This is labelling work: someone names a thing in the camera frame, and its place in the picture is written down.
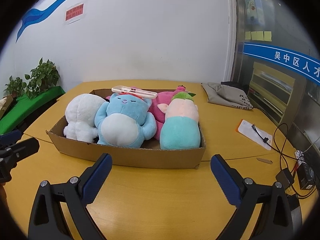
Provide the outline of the black power adapter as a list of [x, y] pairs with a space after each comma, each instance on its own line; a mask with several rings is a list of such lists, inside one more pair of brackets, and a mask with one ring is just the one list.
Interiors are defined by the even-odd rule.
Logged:
[[281, 169], [281, 171], [276, 175], [276, 181], [280, 182], [285, 190], [291, 187], [295, 182], [293, 175], [287, 167]]

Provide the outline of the cartoon poster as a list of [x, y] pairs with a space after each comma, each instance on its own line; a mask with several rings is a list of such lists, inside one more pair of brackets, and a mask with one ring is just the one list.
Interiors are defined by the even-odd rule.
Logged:
[[246, 19], [251, 25], [265, 25], [263, 5], [261, 0], [245, 0]]

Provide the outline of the potted green plant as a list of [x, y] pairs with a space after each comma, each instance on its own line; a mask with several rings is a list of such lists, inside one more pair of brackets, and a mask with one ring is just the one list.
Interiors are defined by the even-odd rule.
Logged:
[[59, 71], [55, 63], [44, 61], [43, 58], [39, 60], [36, 68], [30, 70], [30, 74], [25, 74], [27, 86], [25, 92], [28, 98], [34, 98], [48, 89], [55, 87], [60, 79]]

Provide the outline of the blue banner strip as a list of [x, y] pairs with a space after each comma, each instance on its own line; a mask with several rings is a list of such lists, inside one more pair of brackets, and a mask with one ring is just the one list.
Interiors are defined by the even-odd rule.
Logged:
[[298, 51], [278, 46], [244, 43], [243, 54], [294, 71], [319, 86], [319, 60]]

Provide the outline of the white orange paper pad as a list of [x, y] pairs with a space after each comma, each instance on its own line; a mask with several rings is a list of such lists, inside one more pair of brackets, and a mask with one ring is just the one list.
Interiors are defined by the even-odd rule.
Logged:
[[259, 144], [266, 150], [271, 150], [272, 135], [257, 128], [254, 124], [251, 124], [250, 122], [242, 119], [240, 124], [236, 128], [236, 131], [252, 140], [253, 142]]

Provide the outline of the white power strip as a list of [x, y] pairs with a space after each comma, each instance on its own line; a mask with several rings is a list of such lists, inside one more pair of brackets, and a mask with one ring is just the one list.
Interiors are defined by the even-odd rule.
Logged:
[[302, 151], [296, 150], [295, 157], [297, 159], [298, 166], [300, 166], [301, 164], [306, 164], [306, 162], [304, 160], [304, 154]]

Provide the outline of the grey tote bag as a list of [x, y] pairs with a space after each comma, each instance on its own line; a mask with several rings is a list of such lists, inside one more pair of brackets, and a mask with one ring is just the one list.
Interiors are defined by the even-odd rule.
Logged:
[[201, 86], [208, 96], [209, 103], [237, 109], [253, 109], [253, 105], [242, 89], [213, 82], [201, 83]]

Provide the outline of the pink bear plush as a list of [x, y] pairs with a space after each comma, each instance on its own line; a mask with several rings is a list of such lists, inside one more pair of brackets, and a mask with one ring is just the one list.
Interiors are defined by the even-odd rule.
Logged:
[[199, 112], [189, 93], [180, 90], [169, 102], [160, 102], [143, 91], [112, 90], [95, 116], [99, 144], [140, 148], [157, 137], [163, 150], [199, 147]]

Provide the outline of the light blue plush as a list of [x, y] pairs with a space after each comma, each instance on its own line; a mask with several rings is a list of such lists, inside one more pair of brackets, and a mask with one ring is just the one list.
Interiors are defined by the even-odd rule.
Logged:
[[151, 99], [131, 93], [113, 93], [95, 115], [97, 144], [140, 148], [157, 132], [155, 117], [149, 112], [151, 105]]

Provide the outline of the cardboard box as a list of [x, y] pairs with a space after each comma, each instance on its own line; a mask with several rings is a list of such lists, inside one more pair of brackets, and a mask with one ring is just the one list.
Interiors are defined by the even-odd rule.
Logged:
[[[157, 89], [153, 92], [158, 94], [156, 98], [158, 101], [169, 102], [172, 95], [180, 90], [187, 92], [182, 86], [175, 90], [164, 91]], [[97, 89], [86, 94], [94, 94], [108, 101], [113, 92], [111, 89]], [[140, 148], [99, 145], [97, 144], [98, 137], [95, 138], [92, 143], [67, 139], [63, 135], [63, 129], [67, 124], [64, 115], [55, 126], [48, 131], [51, 141], [60, 153], [90, 161], [96, 161], [101, 154], [107, 153], [112, 156], [115, 165], [160, 169], [195, 168], [200, 164], [206, 149], [200, 123], [200, 146], [189, 150], [162, 150], [157, 137], [144, 141]]]

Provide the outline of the pink teal green-haired plush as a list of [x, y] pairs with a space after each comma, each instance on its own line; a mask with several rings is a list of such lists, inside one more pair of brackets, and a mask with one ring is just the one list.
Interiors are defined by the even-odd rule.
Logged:
[[199, 110], [189, 93], [179, 92], [169, 104], [160, 103], [157, 107], [165, 114], [159, 136], [162, 150], [189, 150], [200, 146]]

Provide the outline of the small tan tag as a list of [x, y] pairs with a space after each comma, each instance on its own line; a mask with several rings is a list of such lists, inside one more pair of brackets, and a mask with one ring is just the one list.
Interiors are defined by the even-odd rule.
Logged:
[[264, 158], [258, 158], [256, 157], [256, 159], [260, 162], [263, 162], [263, 163], [266, 163], [266, 164], [270, 164], [272, 165], [273, 164], [273, 161], [272, 160], [268, 160], [268, 159], [264, 159]]

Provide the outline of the white phone case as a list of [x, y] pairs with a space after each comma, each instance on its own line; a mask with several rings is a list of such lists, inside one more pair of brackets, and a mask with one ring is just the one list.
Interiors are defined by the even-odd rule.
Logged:
[[146, 98], [146, 99], [155, 99], [157, 98], [157, 95], [158, 95], [156, 92], [133, 88], [133, 87], [126, 87], [126, 86], [115, 86], [115, 87], [112, 87], [111, 90], [114, 93], [132, 94], [139, 98]]

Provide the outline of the white panda plush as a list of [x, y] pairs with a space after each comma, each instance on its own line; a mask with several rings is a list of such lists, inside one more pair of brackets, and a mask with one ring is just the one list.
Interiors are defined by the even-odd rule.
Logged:
[[63, 129], [63, 135], [67, 139], [94, 142], [98, 137], [95, 115], [105, 102], [105, 99], [94, 94], [76, 96], [66, 107], [65, 118], [68, 124]]

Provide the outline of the black box device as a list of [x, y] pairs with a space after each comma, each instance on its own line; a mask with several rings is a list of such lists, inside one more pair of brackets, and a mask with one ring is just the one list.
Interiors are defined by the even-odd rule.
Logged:
[[299, 187], [301, 190], [310, 190], [315, 184], [313, 169], [306, 163], [301, 163], [297, 168]]

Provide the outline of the green cloth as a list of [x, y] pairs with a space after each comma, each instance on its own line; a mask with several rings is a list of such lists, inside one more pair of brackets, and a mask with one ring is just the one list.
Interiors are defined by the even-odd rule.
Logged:
[[57, 99], [63, 94], [65, 91], [62, 87], [56, 86], [31, 99], [26, 94], [19, 97], [17, 103], [1, 118], [1, 134], [11, 132], [45, 103]]

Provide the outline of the red wall notice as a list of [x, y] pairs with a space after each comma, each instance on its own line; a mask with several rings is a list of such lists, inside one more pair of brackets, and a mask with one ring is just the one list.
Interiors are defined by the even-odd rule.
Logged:
[[84, 13], [84, 3], [77, 4], [66, 10], [65, 21], [70, 22], [78, 18], [80, 15]]

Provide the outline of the yellow sticky notes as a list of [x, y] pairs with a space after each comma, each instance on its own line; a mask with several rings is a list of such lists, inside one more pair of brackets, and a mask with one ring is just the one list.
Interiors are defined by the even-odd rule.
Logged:
[[271, 42], [272, 32], [271, 31], [246, 31], [245, 40]]

